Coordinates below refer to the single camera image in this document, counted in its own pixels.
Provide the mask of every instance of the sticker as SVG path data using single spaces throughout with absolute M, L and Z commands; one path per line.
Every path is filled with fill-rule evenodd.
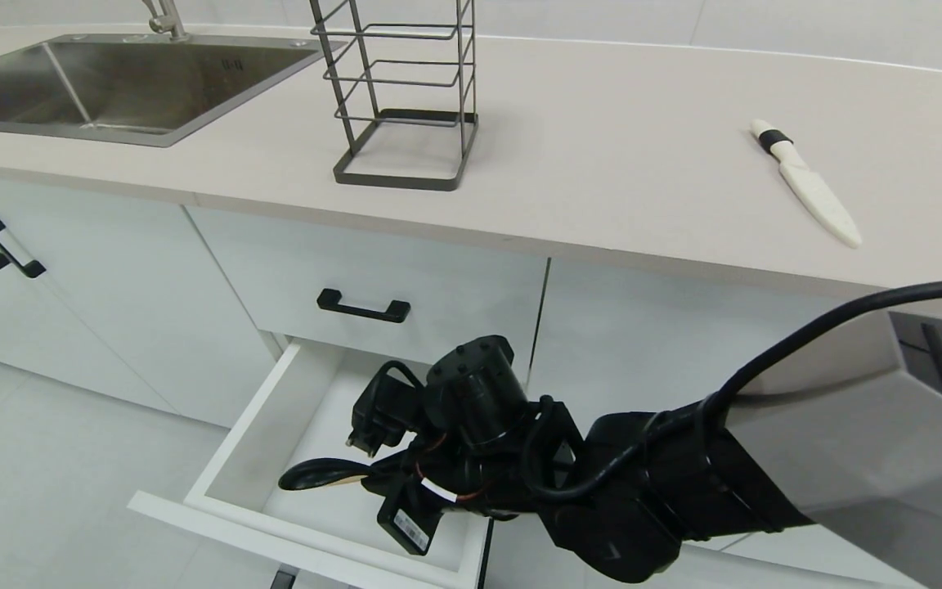
M 456 500 L 459 499 L 459 497 L 457 497 L 455 492 L 446 491 L 445 488 L 442 488 L 442 485 L 438 484 L 437 482 L 432 481 L 429 478 L 426 478 L 426 477 L 422 478 L 419 481 L 419 484 L 424 485 L 430 492 L 435 493 L 435 495 L 438 495 L 439 497 L 441 497 L 442 499 L 445 499 L 446 501 L 450 503 L 456 503 Z
M 405 511 L 399 510 L 399 512 L 395 514 L 395 525 L 399 526 L 402 533 L 406 534 L 406 537 L 408 537 L 416 547 L 422 551 L 427 550 L 427 545 L 431 542 L 430 537 L 427 537 L 424 530 L 419 529 L 419 525 L 416 525 L 416 522 L 412 521 L 412 518 L 409 517 Z

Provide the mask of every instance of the open drawer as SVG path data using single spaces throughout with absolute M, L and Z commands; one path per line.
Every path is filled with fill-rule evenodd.
M 426 556 L 408 555 L 377 525 L 382 498 L 359 484 L 277 488 L 309 458 L 366 461 L 345 447 L 351 409 L 389 359 L 293 342 L 224 439 L 183 504 L 138 492 L 131 510 L 360 589 L 474 589 L 485 568 L 489 519 L 447 514 Z M 418 376 L 428 366 L 410 365 Z M 378 459 L 397 448 L 381 448 Z

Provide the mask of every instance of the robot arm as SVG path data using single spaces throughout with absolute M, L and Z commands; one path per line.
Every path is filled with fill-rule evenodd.
M 642 582 L 683 541 L 815 522 L 942 587 L 942 321 L 874 312 L 934 292 L 902 291 L 826 313 L 709 398 L 607 415 L 586 437 L 562 403 L 526 398 L 501 336 L 457 347 L 426 384 L 389 362 L 356 402 L 348 443 L 371 457 L 415 433 L 408 448 L 373 465 L 304 462 L 280 487 L 359 477 L 414 555 L 446 511 L 536 514 L 557 546 Z

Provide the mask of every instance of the backsplash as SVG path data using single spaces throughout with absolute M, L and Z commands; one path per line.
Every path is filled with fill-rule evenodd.
M 942 0 L 476 0 L 482 34 L 700 45 L 940 68 Z M 307 0 L 176 0 L 187 23 L 307 26 Z M 332 1 L 324 0 L 327 7 Z M 447 15 L 451 0 L 362 0 L 369 19 Z M 139 23 L 141 0 L 0 0 L 0 26 Z

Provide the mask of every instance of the red wire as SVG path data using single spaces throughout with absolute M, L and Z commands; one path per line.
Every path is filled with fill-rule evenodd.
M 434 450 L 437 450 L 437 448 L 440 447 L 440 445 L 442 445 L 444 441 L 446 441 L 447 435 L 448 434 L 442 434 L 441 438 L 439 438 L 438 440 L 435 440 L 433 444 L 429 445 L 429 447 L 427 447 L 427 450 L 421 452 L 420 456 L 423 458 L 429 452 L 433 452 Z M 427 478 L 426 476 L 424 476 L 424 472 L 419 469 L 419 460 L 414 463 L 414 467 L 416 468 L 416 476 L 420 477 L 421 480 Z M 469 492 L 467 493 L 467 495 L 457 495 L 456 500 L 457 501 L 470 501 L 474 499 L 475 497 L 482 495 L 483 492 L 486 492 L 487 489 L 489 489 L 489 487 L 492 486 L 494 482 L 495 480 L 492 480 L 492 481 L 487 482 L 486 484 L 483 484 L 482 488 L 479 488 L 478 491 L 476 492 Z

